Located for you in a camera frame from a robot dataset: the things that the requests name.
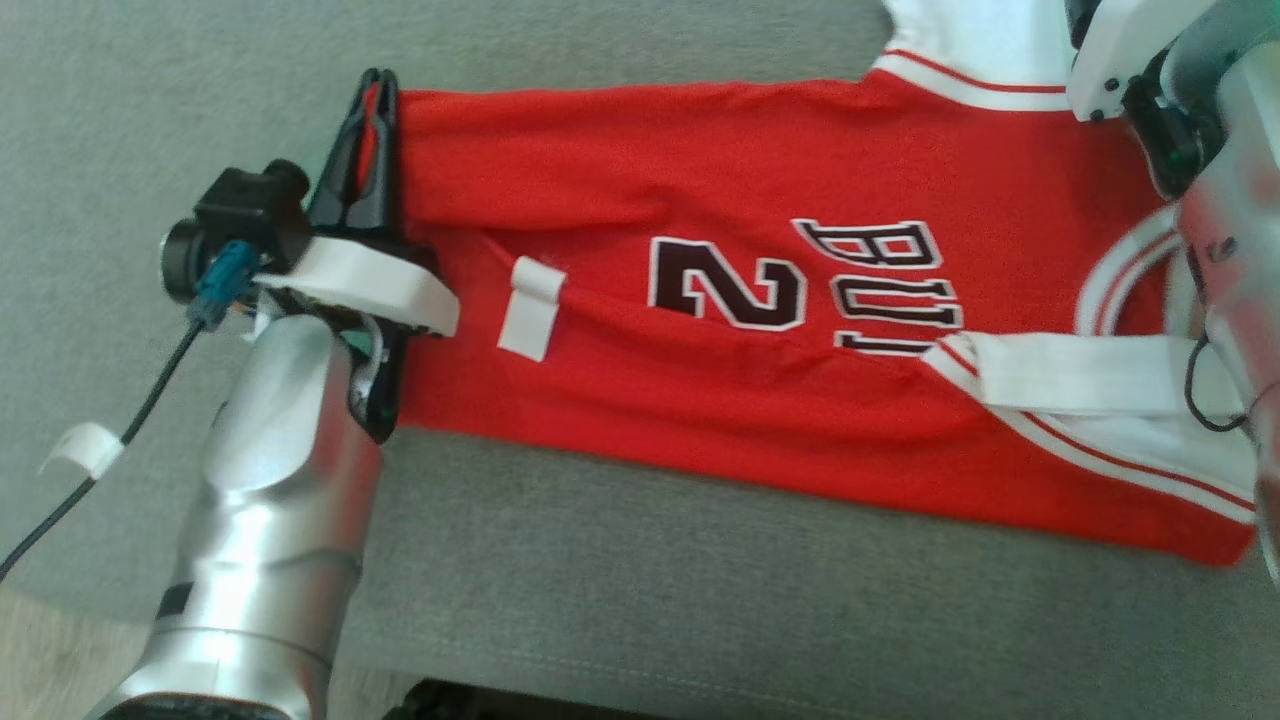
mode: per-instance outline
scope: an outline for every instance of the basketball jersey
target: basketball jersey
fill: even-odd
[[[462,314],[402,419],[1235,561],[1253,448],[1187,415],[1172,210],[1068,110],[1061,4],[887,5],[856,83],[403,94],[408,232]]]

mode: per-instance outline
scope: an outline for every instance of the gray couch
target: gray couch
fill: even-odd
[[[467,90],[856,78],[888,32],[872,0],[0,4],[0,547],[72,487],[35,477],[58,434],[122,428],[179,337],[161,233],[227,165],[316,172],[365,67]],[[244,355],[197,345],[13,585],[148,618]],[[1213,571],[421,432],[387,460],[343,639],[369,664],[678,717],[1280,715],[1256,553]]]

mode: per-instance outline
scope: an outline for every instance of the red stripe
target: red stripe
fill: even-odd
[[[969,363],[968,360],[965,360],[964,357],[961,357],[960,354],[954,347],[951,347],[950,345],[946,343],[946,341],[940,342],[938,347],[941,347],[942,351],[946,352],[952,360],[955,360],[956,363],[959,363],[961,368],[964,368],[972,375],[974,375],[974,378],[977,378],[979,375],[977,368],[974,368],[972,363]],[[1231,493],[1229,493],[1229,492],[1226,492],[1224,489],[1216,488],[1216,487],[1213,487],[1213,486],[1211,486],[1208,483],[1197,480],[1196,478],[1188,478],[1187,475],[1179,475],[1178,473],[1171,473],[1169,470],[1161,470],[1160,468],[1148,468],[1146,465],[1139,465],[1137,462],[1130,462],[1128,460],[1121,460],[1119,457],[1112,457],[1110,455],[1106,455],[1106,454],[1103,454],[1103,452],[1101,452],[1098,450],[1094,450],[1094,448],[1092,448],[1092,447],[1089,447],[1087,445],[1083,445],[1083,443],[1075,441],[1074,438],[1071,438],[1071,437],[1069,437],[1069,436],[1059,432],[1057,429],[1055,429],[1052,425],[1050,425],[1044,420],[1041,420],[1039,418],[1037,418],[1033,413],[1019,413],[1019,414],[1021,416],[1027,418],[1028,420],[1030,420],[1032,423],[1034,423],[1039,429],[1047,432],[1048,434],[1056,437],[1057,439],[1065,442],[1066,445],[1074,447],[1075,450],[1079,450],[1080,452],[1084,452],[1087,455],[1097,457],[1098,460],[1102,460],[1103,462],[1110,462],[1111,465],[1125,468],[1128,470],[1137,470],[1139,473],[1146,473],[1148,475],[1158,475],[1161,478],[1167,478],[1167,479],[1178,482],[1178,483],[1185,483],[1188,486],[1199,488],[1199,489],[1202,489],[1204,492],[1213,493],[1213,495],[1221,497],[1222,500],[1226,500],[1228,502],[1230,502],[1233,505],[1238,505],[1238,506],[1240,506],[1240,507],[1243,507],[1245,510],[1253,510],[1254,509],[1254,505],[1252,502],[1249,502],[1247,500],[1242,500],[1239,497],[1235,497],[1234,495],[1231,495]]]
[[[968,360],[965,360],[964,357],[961,357],[960,352],[957,352],[956,348],[954,348],[950,345],[947,345],[947,341],[945,338],[943,338],[942,342],[938,343],[938,347],[941,347],[943,352],[946,352],[947,355],[950,355],[952,360],[955,360],[956,363],[959,363],[961,368],[964,368],[965,370],[969,370],[970,375],[973,375],[975,378],[978,377],[978,368],[974,368],[972,363],[969,363]]]
[[[1066,92],[1066,86],[1062,85],[998,85],[993,82],[983,82],[978,78],[972,78],[959,70],[948,68],[941,63],[929,60],[928,58],[922,58],[914,53],[906,50],[886,50],[886,55],[899,55],[909,60],[914,60],[922,65],[933,68],[942,74],[951,76],[961,82],[972,85],[974,87],[980,87],[983,90],[995,90],[998,92],[1038,92],[1038,94],[1062,94]]]
[[[1120,268],[1120,272],[1116,273],[1115,279],[1111,281],[1111,286],[1107,287],[1107,293],[1102,296],[1102,304],[1098,306],[1097,316],[1093,318],[1093,328],[1091,328],[1093,334],[1100,334],[1102,332],[1102,318],[1107,315],[1107,307],[1111,305],[1111,300],[1115,297],[1115,293],[1120,292],[1120,286],[1123,284],[1124,277],[1129,274],[1129,270],[1132,270],[1135,265],[1142,263],[1144,259],[1149,258],[1152,252],[1160,250],[1160,243],[1165,242],[1165,240],[1167,240],[1172,234],[1174,231],[1171,229],[1165,231],[1164,234],[1152,241],[1152,243],[1148,245],[1146,249],[1143,249],[1142,252],[1134,255],[1132,259],[1129,259],[1128,263],[1124,264],[1123,268]]]
[[[1060,439],[1060,441],[1070,445],[1071,447],[1079,450],[1080,452],[1087,452],[1087,454],[1097,457],[1098,460],[1105,460],[1107,462],[1111,462],[1112,465],[1119,465],[1119,466],[1126,468],[1129,470],[1138,470],[1139,473],[1147,473],[1149,475],[1160,475],[1162,478],[1169,478],[1170,480],[1174,480],[1174,482],[1185,483],[1185,484],[1189,484],[1192,487],[1197,487],[1197,488],[1199,488],[1199,489],[1202,489],[1204,492],[1211,492],[1211,493],[1221,497],[1222,500],[1225,500],[1225,501],[1228,501],[1228,502],[1230,502],[1233,505],[1238,505],[1238,506],[1240,506],[1240,507],[1243,507],[1245,510],[1253,510],[1254,509],[1253,503],[1249,502],[1248,500],[1242,500],[1239,497],[1235,497],[1234,495],[1231,495],[1231,493],[1229,493],[1229,492],[1226,492],[1224,489],[1219,489],[1219,488],[1216,488],[1216,487],[1213,487],[1213,486],[1211,486],[1208,483],[1203,483],[1201,480],[1197,480],[1196,478],[1188,478],[1187,475],[1179,475],[1178,473],[1170,473],[1169,470],[1161,470],[1158,468],[1147,468],[1146,465],[1138,465],[1137,462],[1129,462],[1128,460],[1120,460],[1119,457],[1111,457],[1110,455],[1105,455],[1102,452],[1098,452],[1097,450],[1093,450],[1092,447],[1089,447],[1087,445],[1082,445],[1082,443],[1071,439],[1070,437],[1068,437],[1068,436],[1057,432],[1048,423],[1046,423],[1044,420],[1041,420],[1039,418],[1037,418],[1036,415],[1033,415],[1030,413],[1023,413],[1023,415],[1028,420],[1030,420],[1032,423],[1036,423],[1042,430],[1052,434],[1057,439]]]

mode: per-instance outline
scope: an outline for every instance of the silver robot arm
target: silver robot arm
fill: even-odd
[[[324,720],[381,466],[349,410],[353,369],[319,318],[257,338],[142,659],[90,719]]]
[[[453,334],[460,311],[401,236],[397,92],[390,70],[365,73],[306,213],[291,163],[232,168],[163,246],[193,323],[234,300],[261,332],[205,443],[146,650],[88,720],[325,717],[407,346]]]
[[[1280,42],[1245,53],[1216,94],[1226,142],[1181,199],[1204,329],[1261,443],[1263,550],[1280,580]]]
[[[1082,120],[1124,115],[1179,231],[1260,442],[1260,530],[1280,583],[1280,3],[1068,0]]]

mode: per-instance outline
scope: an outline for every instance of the white tag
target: white tag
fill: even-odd
[[[1183,386],[1194,342],[1181,337],[964,333],[977,352],[982,401],[1059,415],[1187,414]],[[1211,418],[1244,411],[1226,369],[1206,347],[1196,401]]]
[[[88,477],[99,480],[111,469],[122,452],[124,445],[115,433],[97,423],[81,423],[59,438],[49,459],[40,466],[40,471],[44,473],[54,460],[70,460],[84,468]]]
[[[520,258],[511,270],[511,302],[498,347],[541,363],[552,340],[564,273],[532,258]]]

